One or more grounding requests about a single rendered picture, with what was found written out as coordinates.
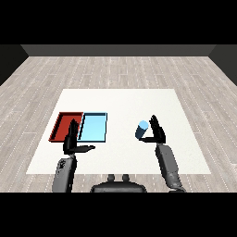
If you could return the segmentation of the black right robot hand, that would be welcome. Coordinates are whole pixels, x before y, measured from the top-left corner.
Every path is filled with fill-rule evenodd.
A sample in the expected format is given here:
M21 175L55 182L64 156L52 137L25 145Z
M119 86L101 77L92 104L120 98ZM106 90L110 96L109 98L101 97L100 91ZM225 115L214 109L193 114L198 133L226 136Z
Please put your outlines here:
M149 123L153 131L153 136L140 138L140 141L145 142L145 143L165 143L166 134L163 128L159 125L158 120L155 115L153 115L150 118Z

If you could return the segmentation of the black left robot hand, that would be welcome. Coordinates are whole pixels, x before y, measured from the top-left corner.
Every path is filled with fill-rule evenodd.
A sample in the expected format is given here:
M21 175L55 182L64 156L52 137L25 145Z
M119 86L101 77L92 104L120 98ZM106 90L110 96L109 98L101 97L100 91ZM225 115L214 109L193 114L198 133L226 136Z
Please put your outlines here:
M77 146L79 123L73 119L69 125L69 133L65 136L63 143L63 151L65 155L73 155L75 153L86 153L94 149L93 145L80 145Z

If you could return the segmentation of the small blue can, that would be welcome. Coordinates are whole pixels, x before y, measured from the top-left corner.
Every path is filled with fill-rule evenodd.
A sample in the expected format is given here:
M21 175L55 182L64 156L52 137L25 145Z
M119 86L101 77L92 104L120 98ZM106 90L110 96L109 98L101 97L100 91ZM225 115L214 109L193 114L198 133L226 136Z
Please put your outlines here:
M147 129L148 129L148 123L145 120L142 120L138 124L138 127L137 127L136 132L135 132L135 137L137 139L142 138Z

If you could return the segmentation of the red shallow open box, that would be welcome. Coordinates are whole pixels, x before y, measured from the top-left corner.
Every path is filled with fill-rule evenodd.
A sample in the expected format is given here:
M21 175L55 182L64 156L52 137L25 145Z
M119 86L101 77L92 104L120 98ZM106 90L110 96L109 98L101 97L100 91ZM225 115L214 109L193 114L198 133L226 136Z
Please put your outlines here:
M60 112L49 137L49 142L63 143L69 133L70 122L75 119L78 124L81 124L82 115L82 112Z

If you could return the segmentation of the light blue shallow open box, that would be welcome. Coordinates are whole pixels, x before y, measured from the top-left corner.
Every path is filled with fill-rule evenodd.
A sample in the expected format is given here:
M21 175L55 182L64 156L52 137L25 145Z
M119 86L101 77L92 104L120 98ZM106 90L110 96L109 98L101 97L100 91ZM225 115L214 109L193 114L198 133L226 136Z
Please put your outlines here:
M106 141L106 112L85 112L78 134L79 143L104 143Z

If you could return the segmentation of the dark grey robot body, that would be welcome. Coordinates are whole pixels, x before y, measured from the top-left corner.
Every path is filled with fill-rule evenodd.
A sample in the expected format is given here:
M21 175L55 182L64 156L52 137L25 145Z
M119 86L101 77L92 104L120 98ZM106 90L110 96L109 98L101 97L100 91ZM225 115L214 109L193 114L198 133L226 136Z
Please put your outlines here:
M130 181L128 174L122 175L122 181L115 181L115 175L109 174L107 181L92 187L91 193L146 193L143 185Z

